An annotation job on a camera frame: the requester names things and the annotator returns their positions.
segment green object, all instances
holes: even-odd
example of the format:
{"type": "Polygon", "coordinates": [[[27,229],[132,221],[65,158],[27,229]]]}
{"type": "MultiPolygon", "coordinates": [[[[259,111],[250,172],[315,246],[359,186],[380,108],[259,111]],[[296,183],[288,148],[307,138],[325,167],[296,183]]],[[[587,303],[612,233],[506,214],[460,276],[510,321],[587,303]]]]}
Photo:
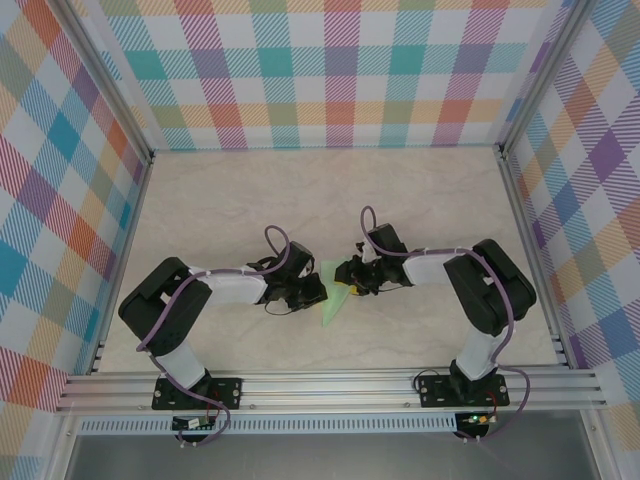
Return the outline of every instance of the green object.
{"type": "Polygon", "coordinates": [[[338,310],[342,307],[342,304],[349,296],[351,287],[348,285],[342,285],[336,283],[333,279],[336,274],[336,269],[348,258],[344,257],[340,260],[334,261],[322,261],[320,262],[320,280],[327,289],[327,299],[322,302],[322,326],[326,327],[331,323],[333,317],[336,316],[338,310]]]}

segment gray floor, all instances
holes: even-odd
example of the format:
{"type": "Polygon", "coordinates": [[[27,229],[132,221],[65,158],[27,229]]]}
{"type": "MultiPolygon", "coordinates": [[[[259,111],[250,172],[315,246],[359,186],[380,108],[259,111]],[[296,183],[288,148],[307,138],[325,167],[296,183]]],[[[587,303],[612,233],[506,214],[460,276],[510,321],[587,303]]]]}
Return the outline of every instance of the gray floor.
{"type": "Polygon", "coordinates": [[[480,446],[452,434],[227,435],[201,449],[180,449],[172,437],[81,437],[67,480],[590,480],[595,472],[579,412],[528,412],[480,446]]]}
{"type": "MultiPolygon", "coordinates": [[[[270,223],[318,264],[352,255],[367,204],[411,249],[494,238],[531,278],[491,148],[178,153],[156,160],[120,300],[169,256],[215,268],[269,255],[270,223]]],[[[325,328],[319,306],[284,317],[261,306],[207,308],[188,338],[213,370],[413,368],[449,365],[469,325],[451,286],[433,285],[350,297],[325,328]]],[[[155,370],[137,343],[116,316],[100,370],[155,370]]],[[[500,360],[556,362],[539,305],[500,360]]]]}

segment marble surface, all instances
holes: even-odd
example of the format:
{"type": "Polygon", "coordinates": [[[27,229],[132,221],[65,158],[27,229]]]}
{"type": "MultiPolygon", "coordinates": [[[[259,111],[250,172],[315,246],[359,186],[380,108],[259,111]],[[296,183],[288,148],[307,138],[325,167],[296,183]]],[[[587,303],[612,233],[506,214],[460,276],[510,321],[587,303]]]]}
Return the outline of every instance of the marble surface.
{"type": "MultiPolygon", "coordinates": [[[[490,237],[531,278],[490,148],[161,154],[118,304],[169,256],[216,268],[269,255],[262,232],[270,223],[317,261],[352,255],[367,204],[410,249],[490,237]]],[[[351,296],[325,328],[320,306],[281,317],[262,306],[211,307],[188,338],[214,370],[418,367],[448,365],[469,328],[453,289],[434,285],[351,296]]],[[[100,370],[155,370],[137,343],[115,316],[100,370]]],[[[500,360],[556,362],[539,305],[517,324],[500,360]]]]}

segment perforated metal strip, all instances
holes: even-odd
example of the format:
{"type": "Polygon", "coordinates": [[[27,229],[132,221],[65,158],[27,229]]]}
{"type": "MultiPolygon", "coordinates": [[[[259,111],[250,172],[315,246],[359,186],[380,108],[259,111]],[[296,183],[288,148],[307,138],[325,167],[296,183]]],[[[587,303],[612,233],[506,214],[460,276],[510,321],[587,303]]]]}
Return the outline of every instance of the perforated metal strip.
{"type": "MultiPolygon", "coordinates": [[[[79,435],[174,435],[170,416],[87,416],[79,435]]],[[[453,413],[243,415],[231,417],[226,434],[322,434],[453,432],[453,413]]]]}

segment enclosure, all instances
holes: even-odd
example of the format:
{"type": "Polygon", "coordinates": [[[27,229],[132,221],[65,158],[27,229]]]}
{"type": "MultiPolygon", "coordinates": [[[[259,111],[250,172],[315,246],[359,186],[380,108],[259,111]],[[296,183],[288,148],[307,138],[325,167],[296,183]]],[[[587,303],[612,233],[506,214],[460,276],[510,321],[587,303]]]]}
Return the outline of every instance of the enclosure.
{"type": "Polygon", "coordinates": [[[638,477],[637,2],[0,13],[0,478],[638,477]],[[187,340],[240,404],[181,450],[123,300],[168,257],[271,255],[269,224],[322,273],[357,253],[365,205],[409,250],[494,239],[533,283],[500,354],[526,375],[499,371],[486,440],[451,435],[473,408],[414,391],[474,328],[445,282],[349,295],[330,321],[205,308],[187,340]]]}

